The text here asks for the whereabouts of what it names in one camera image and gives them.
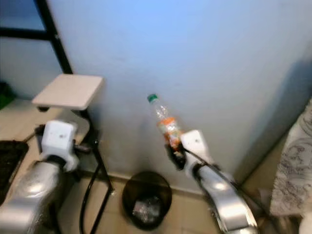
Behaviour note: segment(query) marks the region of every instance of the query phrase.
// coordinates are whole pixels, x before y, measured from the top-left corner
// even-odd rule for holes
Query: black cable
[[[202,159],[200,156],[198,156],[197,154],[193,153],[192,151],[189,151],[188,149],[183,148],[183,150],[189,154],[191,154],[192,156],[194,156],[197,160],[200,161],[201,166],[207,166],[209,167],[211,170],[213,170],[218,176],[220,176],[222,179],[224,179],[226,182],[228,182],[229,184],[232,184],[233,187],[237,190],[240,191],[241,193],[243,193],[246,197],[248,197],[252,202],[254,202],[260,209],[261,211],[265,214],[265,217],[268,218],[271,222],[271,224],[273,225],[274,229],[281,234],[281,232],[278,230],[278,227],[276,226],[276,224],[274,223],[274,220],[272,218],[272,216],[270,215],[270,213],[267,211],[267,209],[264,207],[264,205],[262,204],[261,201],[258,201],[256,199],[254,199],[253,197],[251,197],[246,191],[244,191],[242,189],[241,186],[237,185],[235,182],[230,181],[218,168],[218,166],[213,165],[208,163],[206,160]]]
[[[83,224],[83,220],[84,220],[84,214],[86,211],[86,205],[87,205],[87,201],[89,198],[89,194],[90,194],[90,190],[93,186],[93,183],[98,175],[98,172],[100,170],[100,165],[97,166],[96,171],[93,173],[92,178],[89,182],[88,188],[86,190],[86,193],[84,194],[83,200],[82,200],[82,205],[81,205],[81,210],[80,210],[80,215],[79,215],[79,231],[80,234],[84,234],[84,224]]]

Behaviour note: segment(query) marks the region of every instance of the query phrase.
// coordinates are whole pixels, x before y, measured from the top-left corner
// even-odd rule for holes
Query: white wall
[[[310,0],[48,2],[74,72],[106,78],[92,110],[110,172],[196,188],[166,156],[150,93],[230,172],[253,165],[311,94]]]

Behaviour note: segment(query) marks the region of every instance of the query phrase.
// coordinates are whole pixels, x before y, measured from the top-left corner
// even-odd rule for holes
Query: black trash bin
[[[159,226],[168,212],[172,191],[168,182],[155,172],[134,175],[125,185],[122,205],[132,222],[140,229]]]

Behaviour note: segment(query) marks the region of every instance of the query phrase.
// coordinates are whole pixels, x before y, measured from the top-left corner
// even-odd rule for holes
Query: black metal stand
[[[56,27],[54,25],[48,4],[46,0],[35,0],[34,1],[37,9],[39,11],[39,14],[42,19],[42,23],[44,24],[44,27],[46,30],[31,30],[31,29],[18,29],[18,28],[0,28],[0,36],[2,37],[10,37],[10,38],[20,38],[20,39],[36,39],[36,40],[46,40],[49,41],[54,49],[54,52],[56,54],[56,57],[58,59],[59,65],[61,66],[63,73],[65,74],[72,74],[72,68],[70,66],[70,63],[67,59],[66,53],[64,51],[64,48],[61,44],[61,41],[59,39],[58,32],[56,30]],[[99,179],[105,182],[108,186],[108,190],[103,198],[101,207],[99,209],[99,212],[97,214],[97,217],[94,221],[94,224],[91,229],[91,234],[94,234],[97,230],[98,223],[101,219],[102,213],[105,209],[105,206],[107,204],[108,198],[110,194],[113,191],[113,186],[111,184],[111,181],[109,179],[109,176],[107,174],[104,162],[102,160],[102,157],[100,155],[100,152],[98,150],[98,136],[95,128],[93,127],[93,124],[91,122],[91,119],[88,115],[87,110],[81,111],[80,115],[84,118],[86,118],[90,123],[90,130],[87,134],[87,136],[84,139],[84,142],[88,142],[92,146],[92,152],[93,155],[97,161],[98,169],[99,169]],[[83,174],[89,175],[89,172],[82,171]],[[79,173],[74,175],[75,178],[79,179]],[[52,218],[52,221],[56,225],[56,232],[60,233],[60,228],[57,225],[57,211],[55,210],[55,207],[52,207],[52,210],[50,210],[50,215]]]

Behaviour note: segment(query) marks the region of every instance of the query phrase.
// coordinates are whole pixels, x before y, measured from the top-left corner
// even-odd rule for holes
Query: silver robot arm
[[[10,199],[0,207],[1,234],[36,233],[44,214],[57,194],[60,176],[78,164],[73,154],[73,124],[52,120],[42,138],[43,161],[35,163],[13,189]]]
[[[202,133],[193,130],[181,136],[185,151],[184,170],[205,193],[220,230],[225,234],[256,234],[257,224],[245,200],[209,156]]]

